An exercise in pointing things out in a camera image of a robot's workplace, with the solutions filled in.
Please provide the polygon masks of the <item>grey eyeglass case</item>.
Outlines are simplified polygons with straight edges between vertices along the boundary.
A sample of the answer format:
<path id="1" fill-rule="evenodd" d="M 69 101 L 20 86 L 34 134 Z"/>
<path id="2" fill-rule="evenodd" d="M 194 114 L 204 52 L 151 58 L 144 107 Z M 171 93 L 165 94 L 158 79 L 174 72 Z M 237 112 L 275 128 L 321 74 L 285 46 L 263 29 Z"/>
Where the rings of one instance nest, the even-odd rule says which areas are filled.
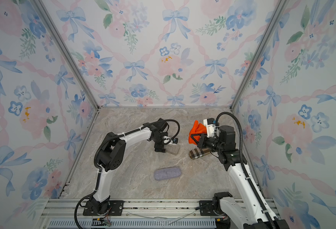
<path id="1" fill-rule="evenodd" d="M 166 153 L 177 156 L 180 150 L 180 146 L 179 145 L 167 145 L 165 146 L 165 150 L 166 150 Z"/>

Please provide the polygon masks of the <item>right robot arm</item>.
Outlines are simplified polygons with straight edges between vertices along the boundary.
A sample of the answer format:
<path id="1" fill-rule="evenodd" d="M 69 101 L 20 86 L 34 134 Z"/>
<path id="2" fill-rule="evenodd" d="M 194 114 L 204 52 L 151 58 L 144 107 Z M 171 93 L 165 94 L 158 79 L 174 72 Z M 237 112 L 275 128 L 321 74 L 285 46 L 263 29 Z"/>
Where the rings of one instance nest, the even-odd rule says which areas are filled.
<path id="1" fill-rule="evenodd" d="M 227 216 L 239 229 L 287 229 L 288 223 L 279 219 L 266 202 L 253 181 L 247 160 L 236 147 L 235 131 L 231 126 L 203 125 L 195 123 L 189 133 L 189 143 L 199 149 L 216 152 L 220 163 L 240 192 L 241 207 L 229 192 L 216 193 L 211 204 L 200 209 Z"/>

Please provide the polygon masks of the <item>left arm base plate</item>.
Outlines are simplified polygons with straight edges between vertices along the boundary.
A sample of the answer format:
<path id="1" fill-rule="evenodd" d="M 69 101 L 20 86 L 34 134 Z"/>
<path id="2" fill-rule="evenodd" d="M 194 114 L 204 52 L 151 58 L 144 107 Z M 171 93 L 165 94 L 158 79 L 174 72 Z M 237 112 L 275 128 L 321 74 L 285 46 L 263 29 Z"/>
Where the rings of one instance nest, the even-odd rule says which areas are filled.
<path id="1" fill-rule="evenodd" d="M 106 199 L 103 202 L 88 200 L 84 207 L 83 216 L 121 216 L 124 203 L 123 200 Z"/>

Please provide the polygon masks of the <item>orange microfiber cloth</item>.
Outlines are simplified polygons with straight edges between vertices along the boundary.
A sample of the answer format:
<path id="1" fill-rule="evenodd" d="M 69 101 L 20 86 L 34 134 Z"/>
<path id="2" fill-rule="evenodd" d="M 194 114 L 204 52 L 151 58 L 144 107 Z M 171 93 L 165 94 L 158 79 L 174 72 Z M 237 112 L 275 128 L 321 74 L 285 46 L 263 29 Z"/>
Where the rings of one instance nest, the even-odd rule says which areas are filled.
<path id="1" fill-rule="evenodd" d="M 194 125 L 189 132 L 188 143 L 197 145 L 202 134 L 207 134 L 207 129 L 203 124 L 199 123 L 198 120 L 195 120 Z"/>

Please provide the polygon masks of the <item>plaid eyeglass case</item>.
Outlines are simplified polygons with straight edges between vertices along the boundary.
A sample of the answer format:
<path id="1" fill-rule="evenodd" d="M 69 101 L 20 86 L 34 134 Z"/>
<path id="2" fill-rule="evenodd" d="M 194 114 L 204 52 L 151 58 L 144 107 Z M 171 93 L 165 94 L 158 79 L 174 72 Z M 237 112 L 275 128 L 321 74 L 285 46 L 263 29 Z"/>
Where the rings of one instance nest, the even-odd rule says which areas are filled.
<path id="1" fill-rule="evenodd" d="M 190 159 L 198 159 L 211 153 L 210 149 L 195 148 L 189 152 Z"/>

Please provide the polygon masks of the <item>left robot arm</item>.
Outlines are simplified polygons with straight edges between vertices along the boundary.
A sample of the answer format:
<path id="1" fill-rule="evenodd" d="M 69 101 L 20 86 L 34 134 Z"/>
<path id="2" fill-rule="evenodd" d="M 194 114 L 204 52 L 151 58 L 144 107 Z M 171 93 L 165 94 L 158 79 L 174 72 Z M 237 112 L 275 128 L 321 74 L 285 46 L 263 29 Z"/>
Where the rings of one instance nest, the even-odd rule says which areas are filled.
<path id="1" fill-rule="evenodd" d="M 105 216 L 111 211 L 112 215 L 121 215 L 123 201 L 111 201 L 110 189 L 114 171 L 122 164 L 125 151 L 142 141 L 154 142 L 154 151 L 166 153 L 165 146 L 176 145 L 180 132 L 180 124 L 174 119 L 159 119 L 153 123 L 145 123 L 141 127 L 126 133 L 108 133 L 94 156 L 94 166 L 97 169 L 97 180 L 94 191 L 83 197 L 80 202 L 87 200 L 84 216 Z"/>

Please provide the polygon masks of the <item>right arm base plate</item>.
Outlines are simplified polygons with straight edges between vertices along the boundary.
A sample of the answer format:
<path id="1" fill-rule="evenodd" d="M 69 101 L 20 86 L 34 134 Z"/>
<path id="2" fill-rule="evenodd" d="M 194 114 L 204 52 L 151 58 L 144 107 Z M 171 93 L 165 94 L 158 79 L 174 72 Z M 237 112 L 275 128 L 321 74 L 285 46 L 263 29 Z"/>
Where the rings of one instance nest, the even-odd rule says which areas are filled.
<path id="1" fill-rule="evenodd" d="M 201 216 L 221 216 L 223 214 L 212 200 L 200 200 L 197 210 Z"/>

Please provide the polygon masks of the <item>purple eyeglass case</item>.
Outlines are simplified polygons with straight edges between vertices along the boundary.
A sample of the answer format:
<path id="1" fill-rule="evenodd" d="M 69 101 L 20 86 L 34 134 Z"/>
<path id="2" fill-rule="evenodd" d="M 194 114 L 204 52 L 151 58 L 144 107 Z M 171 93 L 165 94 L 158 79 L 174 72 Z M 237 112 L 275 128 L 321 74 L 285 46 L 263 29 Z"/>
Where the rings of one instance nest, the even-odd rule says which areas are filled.
<path id="1" fill-rule="evenodd" d="M 158 169 L 154 172 L 154 179 L 157 181 L 172 179 L 180 176 L 181 176 L 181 170 L 179 167 Z"/>

